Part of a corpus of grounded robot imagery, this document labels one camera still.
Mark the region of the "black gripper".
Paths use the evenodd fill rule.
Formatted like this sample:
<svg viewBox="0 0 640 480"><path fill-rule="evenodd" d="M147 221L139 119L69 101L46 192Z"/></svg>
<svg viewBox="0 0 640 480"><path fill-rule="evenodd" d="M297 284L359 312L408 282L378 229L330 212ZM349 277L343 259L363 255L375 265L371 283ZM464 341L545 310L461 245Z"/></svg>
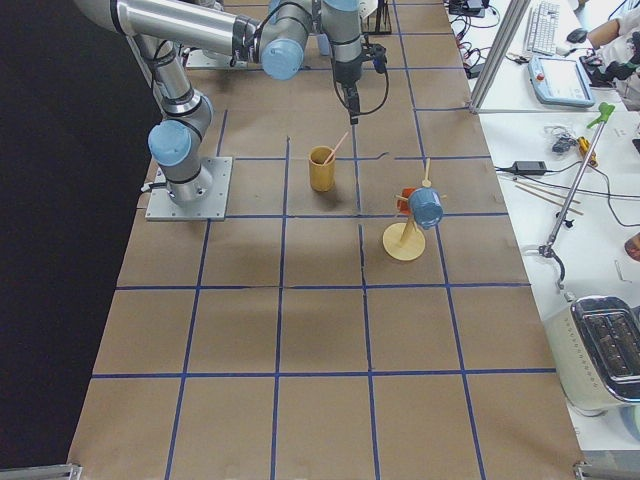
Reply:
<svg viewBox="0 0 640 480"><path fill-rule="evenodd" d="M371 61L375 71L385 76L385 91L380 103L368 111L362 111L357 82L362 77L362 64ZM340 104L350 115L350 125L358 124L357 115L370 115L380 110L388 98L388 72L386 48L369 41L332 43L333 87Z"/></svg>

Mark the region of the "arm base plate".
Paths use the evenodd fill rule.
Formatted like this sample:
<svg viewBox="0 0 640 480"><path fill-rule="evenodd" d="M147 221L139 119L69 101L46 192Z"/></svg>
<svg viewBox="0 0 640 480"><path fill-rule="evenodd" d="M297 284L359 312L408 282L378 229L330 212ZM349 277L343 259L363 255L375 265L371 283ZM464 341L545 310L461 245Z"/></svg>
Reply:
<svg viewBox="0 0 640 480"><path fill-rule="evenodd" d="M149 185L149 221L224 221L232 176L232 157L202 157L198 176L184 184L169 182L160 167Z"/></svg>

